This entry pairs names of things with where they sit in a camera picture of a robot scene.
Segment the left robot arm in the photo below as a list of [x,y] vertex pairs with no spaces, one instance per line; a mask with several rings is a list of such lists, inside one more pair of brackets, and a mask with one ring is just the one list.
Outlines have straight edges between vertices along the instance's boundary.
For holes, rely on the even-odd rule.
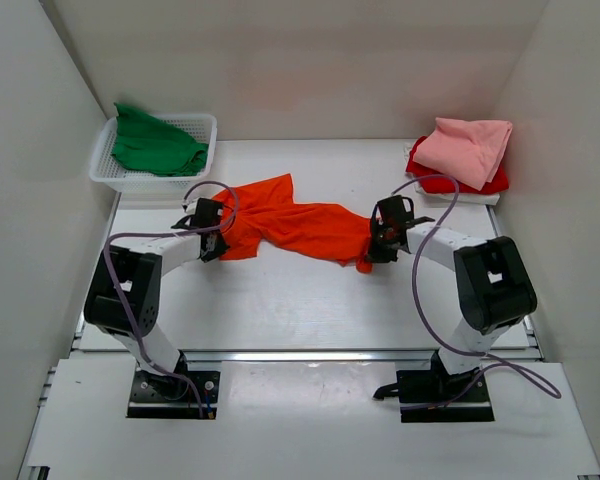
[[121,232],[107,238],[88,289],[85,321],[133,355],[145,381],[168,398],[193,385],[184,353],[158,326],[162,278],[195,260],[228,251],[222,231],[235,210],[201,198],[170,232]]

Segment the orange t shirt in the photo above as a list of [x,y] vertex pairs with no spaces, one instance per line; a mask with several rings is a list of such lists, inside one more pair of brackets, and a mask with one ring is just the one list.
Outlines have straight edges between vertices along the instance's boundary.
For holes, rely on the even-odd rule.
[[234,223],[223,231],[229,245],[223,260],[253,258],[265,240],[314,259],[353,265],[362,274],[372,272],[366,259],[370,220],[339,204],[295,202],[289,174],[224,190],[213,199],[237,209]]

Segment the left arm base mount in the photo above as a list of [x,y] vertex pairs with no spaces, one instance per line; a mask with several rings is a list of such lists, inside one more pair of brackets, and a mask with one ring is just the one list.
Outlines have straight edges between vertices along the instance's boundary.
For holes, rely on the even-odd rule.
[[186,381],[137,368],[126,416],[132,419],[215,420],[221,372],[189,370],[184,375],[195,385],[198,397]]

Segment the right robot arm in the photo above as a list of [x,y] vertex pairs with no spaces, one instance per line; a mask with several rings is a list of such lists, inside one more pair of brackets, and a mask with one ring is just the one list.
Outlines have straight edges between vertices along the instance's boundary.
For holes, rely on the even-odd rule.
[[[441,226],[441,220],[417,217],[413,201],[394,195],[374,206],[366,260],[386,264],[400,251],[411,254],[414,305],[425,329],[439,344],[431,359],[429,391],[451,400],[464,388],[464,377],[477,374],[481,360],[504,333],[537,308],[537,295],[513,239],[483,239]],[[455,275],[461,320],[445,339],[426,318],[419,298],[418,272],[423,259]]]

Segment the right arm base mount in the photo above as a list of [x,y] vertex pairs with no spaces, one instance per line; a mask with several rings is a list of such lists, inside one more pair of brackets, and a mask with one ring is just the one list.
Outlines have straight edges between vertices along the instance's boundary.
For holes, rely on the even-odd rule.
[[376,401],[399,400],[402,423],[488,423],[495,414],[486,380],[473,369],[447,374],[439,362],[427,369],[397,370],[396,381],[380,386]]

